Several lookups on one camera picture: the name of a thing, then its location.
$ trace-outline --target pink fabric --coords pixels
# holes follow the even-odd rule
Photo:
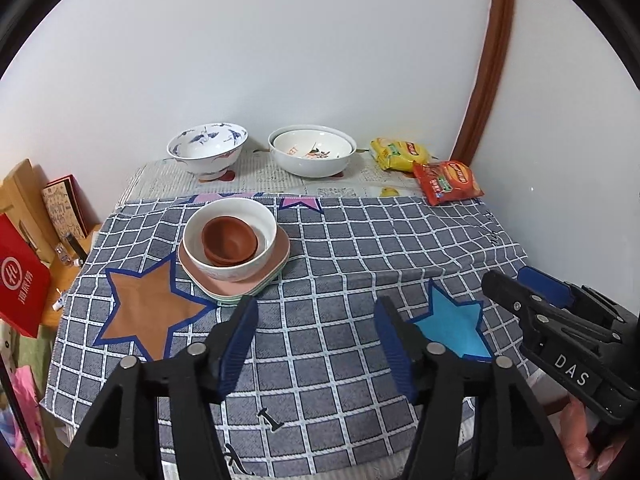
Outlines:
[[[23,366],[18,368],[11,377],[11,383],[14,387],[15,396],[18,399],[18,404],[20,404],[22,414],[24,415],[24,420],[27,423],[27,428],[29,429],[29,433],[31,433],[31,438],[36,445],[38,455],[48,469],[50,464],[49,450],[47,449],[47,443],[44,439],[42,418],[40,416],[40,407],[38,405],[36,386],[33,381],[31,367]],[[33,460],[31,460],[31,455],[24,443],[22,433],[18,428],[15,418],[14,424],[16,432],[14,453],[25,471],[29,473],[33,479],[37,480],[40,478],[40,475],[33,464]]]

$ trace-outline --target bowl rim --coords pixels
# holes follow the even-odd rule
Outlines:
[[[296,130],[315,130],[318,132],[325,132],[328,134],[334,134],[335,136],[341,137],[346,140],[351,145],[351,153],[349,155],[338,156],[336,158],[326,159],[326,158],[301,158],[299,156],[289,155],[289,153],[283,152],[275,147],[273,141],[276,137],[279,137],[282,134],[286,134],[288,132],[294,132]],[[304,160],[305,162],[309,162],[311,164],[317,164],[326,162],[327,160],[344,160],[345,158],[349,158],[353,153],[358,149],[358,145],[356,141],[353,140],[353,137],[348,136],[345,132],[340,130],[336,130],[335,128],[329,128],[328,126],[320,126],[318,124],[292,124],[291,126],[284,126],[283,128],[278,128],[274,132],[269,135],[269,148],[274,152],[281,153],[284,156],[288,156],[290,158],[295,158],[297,160]]]
[[[193,260],[194,262],[198,262],[199,264],[201,264],[202,266],[206,267],[207,269],[213,269],[216,272],[219,271],[220,269],[222,269],[223,271],[227,271],[228,270],[229,272],[231,272],[232,270],[241,270],[241,269],[244,269],[247,266],[249,266],[249,264],[253,263],[258,258],[260,258],[271,246],[273,246],[273,244],[275,243],[275,239],[276,239],[275,236],[273,237],[273,240],[271,241],[271,245],[269,247],[265,247],[263,252],[261,252],[257,256],[254,256],[248,262],[244,262],[244,263],[239,264],[239,265],[228,266],[228,267],[218,267],[218,266],[213,266],[211,264],[206,264],[205,262],[201,262],[193,254],[191,254],[191,251],[189,250],[187,243],[184,241],[184,234],[187,232],[187,227],[189,226],[189,222],[191,222],[192,219],[195,218],[196,215],[200,211],[202,211],[207,205],[215,204],[217,202],[220,202],[221,200],[235,200],[235,201],[237,201],[237,200],[250,200],[251,202],[257,203],[258,205],[260,205],[263,208],[265,208],[268,211],[269,215],[273,218],[273,223],[275,224],[275,233],[276,233],[276,235],[278,234],[278,222],[277,222],[275,216],[273,215],[273,213],[271,212],[271,210],[267,206],[265,206],[264,204],[258,202],[257,200],[253,200],[251,198],[247,198],[247,197],[244,197],[244,196],[225,196],[224,198],[219,198],[217,200],[214,200],[213,202],[209,202],[208,204],[205,204],[200,209],[198,209],[193,215],[191,215],[191,218],[189,218],[187,220],[187,223],[184,226],[184,231],[182,232],[182,240],[181,240],[181,242],[184,245],[184,251],[187,253],[187,256],[190,257],[190,259]]]
[[[171,145],[184,132],[188,132],[189,130],[195,130],[196,128],[202,128],[203,126],[236,126],[236,127],[240,128],[242,131],[244,131],[244,133],[246,133],[246,137],[239,144],[236,144],[234,147],[232,147],[230,150],[226,150],[226,152],[217,153],[215,155],[207,155],[207,156],[177,156],[177,155],[174,155],[171,152],[171,149],[170,149]],[[174,158],[176,160],[206,160],[206,159],[212,158],[214,156],[221,156],[221,155],[226,155],[227,153],[231,153],[234,150],[237,150],[238,148],[240,148],[245,142],[247,142],[248,139],[249,139],[249,132],[247,131],[247,129],[244,126],[240,126],[240,124],[235,124],[235,123],[203,123],[203,124],[198,124],[197,126],[192,126],[191,128],[188,128],[187,130],[181,131],[176,136],[173,136],[171,138],[171,140],[166,145],[166,152],[169,154],[169,156],[171,158]]]

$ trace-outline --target white logo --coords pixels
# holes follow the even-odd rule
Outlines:
[[[22,284],[22,268],[15,258],[9,257],[2,262],[0,277],[9,290],[17,290]]]

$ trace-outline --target blue gripper pad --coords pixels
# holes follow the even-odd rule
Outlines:
[[[567,284],[533,267],[522,267],[518,271],[518,282],[537,292],[555,307],[568,308],[574,302]]]
[[[373,319],[378,331],[378,337],[385,351],[386,361],[391,368],[391,375],[396,383],[398,392],[404,395],[410,403],[414,403],[418,397],[418,391],[412,380],[412,363],[407,355],[398,333],[385,310],[383,300],[376,301],[373,310]]]
[[[242,304],[243,301],[241,300],[240,305],[236,308],[240,308]],[[248,300],[238,326],[231,338],[229,338],[229,343],[220,358],[220,374],[218,376],[218,393],[220,396],[226,397],[236,389],[240,371],[249,353],[249,347],[254,338],[257,325],[258,302],[255,301],[255,298],[251,298]]]

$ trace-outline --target pink plate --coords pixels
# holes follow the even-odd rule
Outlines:
[[[249,276],[240,282],[223,282],[222,280],[215,280],[204,274],[204,272],[193,264],[187,251],[184,250],[182,243],[180,243],[180,247],[178,248],[178,257],[184,269],[193,276],[193,279],[198,282],[198,285],[202,288],[216,296],[233,297],[242,296],[257,288],[275,269],[289,259],[289,247],[289,235],[287,235],[282,227],[278,227],[273,253],[271,253],[267,264],[253,276]]]

